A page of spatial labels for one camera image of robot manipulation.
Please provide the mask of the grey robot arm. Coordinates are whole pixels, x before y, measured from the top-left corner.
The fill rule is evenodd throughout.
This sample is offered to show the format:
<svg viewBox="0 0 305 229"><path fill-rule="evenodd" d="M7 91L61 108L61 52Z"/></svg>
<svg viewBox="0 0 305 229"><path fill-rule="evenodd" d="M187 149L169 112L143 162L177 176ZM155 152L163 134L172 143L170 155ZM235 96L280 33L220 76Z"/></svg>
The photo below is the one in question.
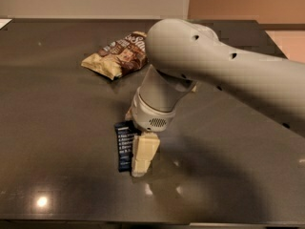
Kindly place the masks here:
<svg viewBox="0 0 305 229"><path fill-rule="evenodd" d="M231 47L203 25L180 19L155 23L145 38L151 63L126 114L142 133L132 144L132 175L144 176L160 145L157 136L179 100L198 81L221 88L299 135L305 125L305 65Z"/></svg>

